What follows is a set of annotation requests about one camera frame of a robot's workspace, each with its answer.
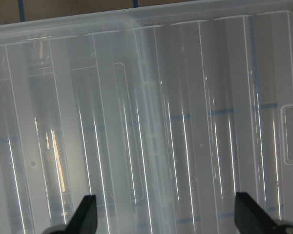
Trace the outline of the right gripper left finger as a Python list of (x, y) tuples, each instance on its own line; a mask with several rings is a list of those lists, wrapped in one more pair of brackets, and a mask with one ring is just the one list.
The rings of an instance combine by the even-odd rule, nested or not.
[(95, 195), (85, 195), (65, 228), (65, 234), (95, 234), (98, 227)]

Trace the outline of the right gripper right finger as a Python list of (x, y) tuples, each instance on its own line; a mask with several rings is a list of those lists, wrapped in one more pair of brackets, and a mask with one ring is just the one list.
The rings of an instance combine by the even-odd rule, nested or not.
[(241, 234), (285, 234), (285, 228), (271, 217), (246, 192), (236, 192), (234, 223)]

